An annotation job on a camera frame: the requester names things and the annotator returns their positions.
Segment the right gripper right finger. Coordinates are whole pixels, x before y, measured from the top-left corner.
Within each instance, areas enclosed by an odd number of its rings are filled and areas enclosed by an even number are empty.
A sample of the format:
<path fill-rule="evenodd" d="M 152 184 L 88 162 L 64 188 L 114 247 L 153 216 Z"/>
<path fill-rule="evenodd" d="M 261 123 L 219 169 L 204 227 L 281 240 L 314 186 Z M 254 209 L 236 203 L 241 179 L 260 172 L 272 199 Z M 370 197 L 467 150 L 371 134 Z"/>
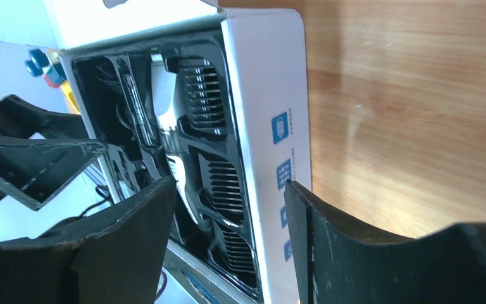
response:
<path fill-rule="evenodd" d="M 301 303 L 486 303 L 486 222 L 394 234 L 285 187 Z"/>

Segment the black silver hair clipper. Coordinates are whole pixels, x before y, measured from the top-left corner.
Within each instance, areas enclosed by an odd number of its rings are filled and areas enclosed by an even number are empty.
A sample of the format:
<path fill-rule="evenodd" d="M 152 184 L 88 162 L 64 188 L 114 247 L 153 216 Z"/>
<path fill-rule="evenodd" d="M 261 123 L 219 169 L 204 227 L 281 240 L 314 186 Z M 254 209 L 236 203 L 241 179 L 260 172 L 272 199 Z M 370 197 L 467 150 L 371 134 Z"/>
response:
<path fill-rule="evenodd" d="M 178 75 L 167 70 L 160 54 L 151 55 L 151 90 L 154 115 L 169 169 L 191 219 L 205 231 L 209 224 L 198 210 L 196 167 L 190 153 L 184 150 L 179 134 L 178 120 L 185 115 L 185 110 Z"/>

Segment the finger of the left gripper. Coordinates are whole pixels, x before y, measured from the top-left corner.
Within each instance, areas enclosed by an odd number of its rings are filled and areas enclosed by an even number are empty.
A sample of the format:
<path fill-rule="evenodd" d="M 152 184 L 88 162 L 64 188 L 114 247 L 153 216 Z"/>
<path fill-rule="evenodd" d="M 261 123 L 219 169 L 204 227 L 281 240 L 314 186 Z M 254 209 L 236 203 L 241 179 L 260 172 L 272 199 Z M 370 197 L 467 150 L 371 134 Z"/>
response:
<path fill-rule="evenodd" d="M 11 94 L 0 100 L 0 136 L 28 139 L 88 139 L 80 115 L 47 111 Z"/>
<path fill-rule="evenodd" d="M 0 138 L 0 200 L 37 211 L 105 151 L 92 139 Z"/>

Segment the white box with black tray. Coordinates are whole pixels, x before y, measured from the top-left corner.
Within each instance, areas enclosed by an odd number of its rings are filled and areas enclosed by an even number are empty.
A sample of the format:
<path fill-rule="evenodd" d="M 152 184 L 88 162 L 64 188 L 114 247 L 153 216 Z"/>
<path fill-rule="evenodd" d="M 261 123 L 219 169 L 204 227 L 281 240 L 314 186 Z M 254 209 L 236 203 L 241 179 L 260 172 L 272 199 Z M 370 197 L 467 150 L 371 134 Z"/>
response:
<path fill-rule="evenodd" d="M 104 209 L 165 177 L 178 194 L 160 278 L 172 277 L 199 303 L 298 303 L 284 189 L 311 185 L 304 24 L 293 9 L 222 8 L 217 1 L 0 1 L 0 41 L 54 49 L 88 139 L 105 145 Z M 178 75 L 182 58 L 205 58 L 222 90 L 226 134 L 209 136 L 178 120 L 196 167 L 202 231 L 191 219 L 168 166 L 154 115 L 151 55 Z M 228 160 L 239 176 L 244 223 L 209 204 L 199 154 Z M 35 239 L 99 211 L 67 216 Z M 214 226 L 250 246 L 257 288 L 246 288 L 214 260 Z"/>

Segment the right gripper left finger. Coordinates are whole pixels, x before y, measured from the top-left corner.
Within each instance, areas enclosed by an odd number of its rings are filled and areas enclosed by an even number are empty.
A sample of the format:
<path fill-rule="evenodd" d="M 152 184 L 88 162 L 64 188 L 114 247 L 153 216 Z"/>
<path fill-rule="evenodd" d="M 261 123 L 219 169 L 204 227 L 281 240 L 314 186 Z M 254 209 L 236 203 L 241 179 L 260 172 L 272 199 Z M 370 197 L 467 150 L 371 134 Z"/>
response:
<path fill-rule="evenodd" d="M 0 303 L 153 303 L 177 198 L 165 177 L 48 235 L 0 242 Z"/>

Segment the black clipper guard comb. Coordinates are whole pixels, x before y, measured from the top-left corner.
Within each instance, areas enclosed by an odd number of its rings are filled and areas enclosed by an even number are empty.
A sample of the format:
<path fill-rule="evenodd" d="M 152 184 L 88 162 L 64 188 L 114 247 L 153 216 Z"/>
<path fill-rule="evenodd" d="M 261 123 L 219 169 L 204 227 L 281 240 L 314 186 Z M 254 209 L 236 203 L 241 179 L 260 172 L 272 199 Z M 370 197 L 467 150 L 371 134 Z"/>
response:
<path fill-rule="evenodd" d="M 190 128 L 209 136 L 224 136 L 225 110 L 215 67 L 205 58 L 182 58 L 178 61 L 178 75 L 182 78 Z"/>

